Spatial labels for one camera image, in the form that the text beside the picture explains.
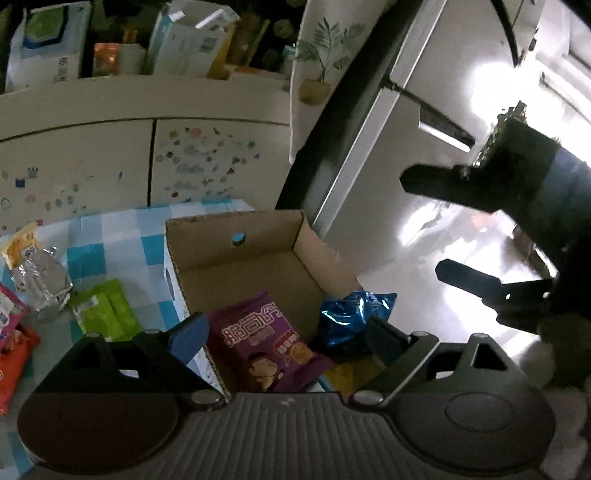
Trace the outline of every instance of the orange package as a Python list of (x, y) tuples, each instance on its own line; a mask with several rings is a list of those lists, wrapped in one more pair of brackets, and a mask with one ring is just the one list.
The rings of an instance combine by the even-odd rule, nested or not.
[(19, 325), (12, 331), (12, 338), (0, 353), (0, 414), (6, 416), (8, 404), (17, 388), (22, 370), (33, 349), (41, 339), (37, 333)]

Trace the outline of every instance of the fabric with plant print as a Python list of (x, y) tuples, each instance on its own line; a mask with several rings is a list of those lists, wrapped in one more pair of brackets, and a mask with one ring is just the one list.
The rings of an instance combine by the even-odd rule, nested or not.
[(306, 143), (326, 102), (387, 3), (308, 0), (291, 77), (291, 161)]

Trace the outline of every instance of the ribbed gray surface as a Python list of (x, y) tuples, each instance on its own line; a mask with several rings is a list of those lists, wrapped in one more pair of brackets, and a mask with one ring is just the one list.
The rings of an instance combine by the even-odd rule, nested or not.
[[(338, 479), (451, 480), (406, 451), (386, 420), (344, 406), (337, 394), (239, 394), (194, 413), (155, 457), (124, 472), (74, 476), (43, 468), (30, 480)], [(541, 480), (534, 471), (507, 480)]]

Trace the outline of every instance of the open cardboard box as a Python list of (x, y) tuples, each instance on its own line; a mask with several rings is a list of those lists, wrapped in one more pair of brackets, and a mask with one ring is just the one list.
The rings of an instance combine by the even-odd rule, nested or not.
[[(234, 241), (243, 234), (243, 242)], [(310, 229), (303, 212), (232, 212), (166, 222), (165, 276), (178, 317), (211, 312), (268, 290), (302, 340), (316, 333), (324, 295), (342, 298), (361, 286)], [(232, 372), (203, 348), (200, 376), (229, 397)]]

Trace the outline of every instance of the shiny blue wrapper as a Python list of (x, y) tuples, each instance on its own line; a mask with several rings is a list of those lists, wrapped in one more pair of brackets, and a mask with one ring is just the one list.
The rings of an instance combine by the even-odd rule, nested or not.
[(396, 302), (395, 293), (378, 294), (370, 291), (356, 290), (344, 299), (326, 296), (320, 308), (320, 324), (318, 337), (322, 339), (326, 349), (345, 343), (354, 349), (364, 350), (365, 331), (370, 317), (388, 321)]

